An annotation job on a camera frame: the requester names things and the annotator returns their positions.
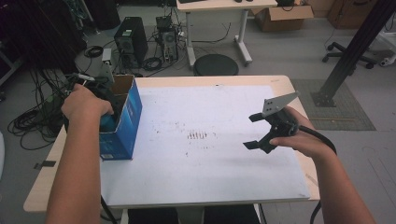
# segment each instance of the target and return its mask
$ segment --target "round stool seat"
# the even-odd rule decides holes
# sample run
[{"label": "round stool seat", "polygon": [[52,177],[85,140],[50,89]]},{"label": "round stool seat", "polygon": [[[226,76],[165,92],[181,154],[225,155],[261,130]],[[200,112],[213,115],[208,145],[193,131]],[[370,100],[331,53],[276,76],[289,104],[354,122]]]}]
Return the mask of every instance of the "round stool seat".
[{"label": "round stool seat", "polygon": [[194,64],[194,75],[200,76],[236,76],[239,68],[236,62],[221,54],[207,54]]}]

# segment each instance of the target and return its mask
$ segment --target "whiteboard surface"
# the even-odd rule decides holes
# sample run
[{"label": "whiteboard surface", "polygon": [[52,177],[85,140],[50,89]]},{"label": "whiteboard surface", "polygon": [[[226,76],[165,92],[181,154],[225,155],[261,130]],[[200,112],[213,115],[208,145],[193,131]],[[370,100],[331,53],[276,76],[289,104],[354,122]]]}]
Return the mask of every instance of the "whiteboard surface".
[{"label": "whiteboard surface", "polygon": [[108,205],[147,207],[309,198],[295,153],[247,150],[270,130],[248,117],[269,86],[139,88],[142,115],[132,161],[101,162]]}]

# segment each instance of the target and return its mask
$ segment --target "computer tower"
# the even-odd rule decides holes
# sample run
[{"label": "computer tower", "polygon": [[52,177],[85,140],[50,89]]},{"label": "computer tower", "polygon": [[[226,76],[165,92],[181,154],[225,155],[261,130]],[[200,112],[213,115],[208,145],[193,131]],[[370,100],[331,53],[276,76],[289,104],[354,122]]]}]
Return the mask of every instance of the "computer tower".
[{"label": "computer tower", "polygon": [[163,60],[165,62],[172,62],[178,59],[177,54],[177,31],[172,28],[168,32],[160,33],[163,49]]},{"label": "computer tower", "polygon": [[134,58],[138,66],[142,66],[149,49],[142,18],[126,17],[114,35],[114,40],[121,56]]},{"label": "computer tower", "polygon": [[114,0],[84,1],[99,30],[109,30],[120,25],[120,16]]}]

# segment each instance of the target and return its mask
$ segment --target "cardboard box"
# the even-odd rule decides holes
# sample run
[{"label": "cardboard box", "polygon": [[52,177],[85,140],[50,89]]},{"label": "cardboard box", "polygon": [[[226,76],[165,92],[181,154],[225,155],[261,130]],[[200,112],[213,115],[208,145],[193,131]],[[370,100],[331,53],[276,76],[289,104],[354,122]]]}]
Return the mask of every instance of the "cardboard box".
[{"label": "cardboard box", "polygon": [[335,0],[328,21],[336,29],[359,29],[376,0]]},{"label": "cardboard box", "polygon": [[300,30],[304,19],[308,18],[314,18],[309,5],[268,7],[255,15],[255,21],[263,32]]},{"label": "cardboard box", "polygon": [[334,0],[305,0],[305,2],[312,7],[316,18],[327,18]]},{"label": "cardboard box", "polygon": [[115,132],[99,133],[100,157],[104,161],[130,160],[134,153],[142,102],[134,76],[114,76],[111,90],[124,102]]}]

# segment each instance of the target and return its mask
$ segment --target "metal pole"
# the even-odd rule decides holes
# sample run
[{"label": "metal pole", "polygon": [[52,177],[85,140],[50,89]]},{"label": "metal pole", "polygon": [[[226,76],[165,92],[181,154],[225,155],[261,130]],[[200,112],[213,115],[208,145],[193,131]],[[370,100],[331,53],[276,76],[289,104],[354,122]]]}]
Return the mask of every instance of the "metal pole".
[{"label": "metal pole", "polygon": [[354,69],[364,51],[375,40],[396,9],[395,0],[378,0],[361,28],[355,34],[343,56],[334,67],[319,92],[311,93],[316,106],[334,106],[332,98]]}]

